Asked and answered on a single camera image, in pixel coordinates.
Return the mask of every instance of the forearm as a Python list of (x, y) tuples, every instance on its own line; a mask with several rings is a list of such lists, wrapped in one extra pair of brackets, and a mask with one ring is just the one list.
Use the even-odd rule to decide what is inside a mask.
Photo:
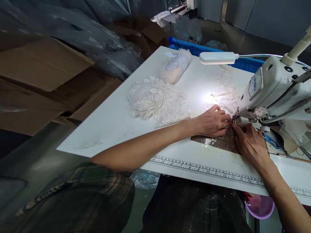
[(271, 197), (278, 208), (285, 232), (311, 232), (311, 218), (271, 161), (264, 172), (264, 179)]
[(193, 135), (191, 122), (186, 120), (115, 145), (90, 160), (118, 172), (133, 171), (165, 147)]

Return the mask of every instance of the floor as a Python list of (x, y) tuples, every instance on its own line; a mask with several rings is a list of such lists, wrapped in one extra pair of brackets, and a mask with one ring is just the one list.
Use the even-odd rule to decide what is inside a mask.
[[(248, 34), (227, 23), (225, 21), (227, 2), (227, 0), (224, 0), (220, 24), (205, 19), (199, 19), (203, 35), (201, 45), (206, 44), (210, 40), (218, 40), (227, 45), (228, 51), (240, 55), (255, 53), (284, 55), (292, 49), (290, 46)], [(299, 60), (306, 64), (311, 64), (311, 53), (303, 52), (299, 56)]]
[[(288, 52), (291, 48), (254, 35), (246, 34), (226, 23), (226, 1), (223, 7), (221, 24), (200, 19), (203, 44), (211, 39), (225, 43), (229, 51), (239, 54)], [(303, 53), (299, 59), (311, 63), (309, 53)], [(44, 185), (58, 174), (78, 165), (87, 158), (57, 151), (57, 146), (74, 130), (68, 126), (50, 123), (41, 132), (26, 141), (19, 148), (0, 161), (0, 176), (25, 181), (27, 184), (16, 195), (6, 195), (7, 203), (0, 205), (0, 223), (12, 216), (29, 199), (34, 197)], [(142, 215), (154, 189), (136, 189), (135, 200), (129, 222), (124, 233), (138, 232), (142, 228)], [(275, 209), (271, 218), (260, 222), (262, 232), (280, 232), (280, 221)]]
[[(50, 180), (88, 158), (56, 150), (58, 145), (74, 128), (50, 123), (0, 161), (0, 177), (25, 181), (25, 187), (16, 195), (13, 191), (3, 193), (6, 200), (0, 202), (0, 224), (12, 217), (24, 204), (32, 199)], [(142, 217), (155, 189), (136, 189), (130, 219), (123, 233), (139, 232)]]

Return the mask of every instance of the blue tool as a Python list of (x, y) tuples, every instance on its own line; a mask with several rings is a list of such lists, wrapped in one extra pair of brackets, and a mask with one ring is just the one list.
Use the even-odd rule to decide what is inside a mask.
[(267, 134), (263, 133), (262, 136), (268, 143), (273, 145), (276, 149), (280, 149), (281, 148), (281, 146), (276, 141), (274, 141), (272, 138), (270, 138)]

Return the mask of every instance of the hand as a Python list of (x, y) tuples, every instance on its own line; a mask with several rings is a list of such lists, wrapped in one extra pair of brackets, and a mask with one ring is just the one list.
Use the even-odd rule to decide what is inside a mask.
[(192, 118), (191, 122), (194, 135), (216, 138), (224, 136), (227, 131), (225, 127), (231, 125), (232, 119), (218, 105), (214, 105), (200, 116)]
[(238, 151), (247, 159), (247, 161), (260, 174), (267, 169), (268, 165), (273, 163), (270, 159), (266, 142), (263, 139), (261, 131), (256, 131), (251, 123), (243, 125), (242, 128), (232, 124), (237, 136), (234, 138)]

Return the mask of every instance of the white sewing table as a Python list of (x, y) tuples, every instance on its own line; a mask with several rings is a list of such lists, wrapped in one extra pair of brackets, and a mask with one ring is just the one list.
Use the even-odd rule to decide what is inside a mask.
[[(156, 121), (142, 120), (130, 114), (128, 92), (133, 83), (149, 76), (159, 76), (171, 58), (165, 52), (175, 50), (160, 47), (115, 92), (113, 92), (57, 150), (92, 157), (118, 143), (155, 130)], [(176, 84), (188, 94), (185, 110), (192, 116), (204, 112), (211, 88), (217, 87), (212, 77), (222, 75), (219, 65), (203, 65), (199, 58), (192, 61)], [(252, 73), (234, 68), (236, 90), (242, 93)], [(269, 147), (271, 152), (285, 153)], [(311, 205), (311, 164), (271, 154), (287, 184), (302, 204)], [(159, 152), (142, 169), (210, 183), (218, 186), (269, 195), (258, 173), (238, 154), (191, 141), (174, 143)]]

